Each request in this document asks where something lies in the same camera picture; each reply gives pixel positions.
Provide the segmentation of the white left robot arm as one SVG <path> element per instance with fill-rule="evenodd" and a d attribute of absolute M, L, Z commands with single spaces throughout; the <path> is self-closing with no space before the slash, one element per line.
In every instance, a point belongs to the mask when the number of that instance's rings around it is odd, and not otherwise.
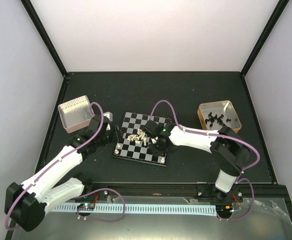
<path fill-rule="evenodd" d="M 113 114 L 94 116 L 88 127 L 74 135 L 59 154 L 39 172 L 17 184 L 11 183 L 5 193 L 4 213 L 23 230 L 34 230 L 56 206 L 93 194 L 91 180 L 77 173 L 65 183 L 57 183 L 74 167 L 81 164 L 98 148 L 107 146 L 118 137 Z"/>

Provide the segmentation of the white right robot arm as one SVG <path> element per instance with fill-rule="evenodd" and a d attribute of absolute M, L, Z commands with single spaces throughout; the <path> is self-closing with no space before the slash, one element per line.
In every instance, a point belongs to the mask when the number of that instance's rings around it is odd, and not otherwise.
<path fill-rule="evenodd" d="M 152 120 L 141 127 L 150 138 L 148 148 L 152 155 L 159 157 L 173 152 L 179 146 L 191 147 L 212 154 L 220 167 L 211 197 L 224 202 L 231 196 L 231 188 L 242 172 L 251 150 L 230 127 L 220 130 L 199 130 L 178 127 L 175 123 L 163 125 Z"/>

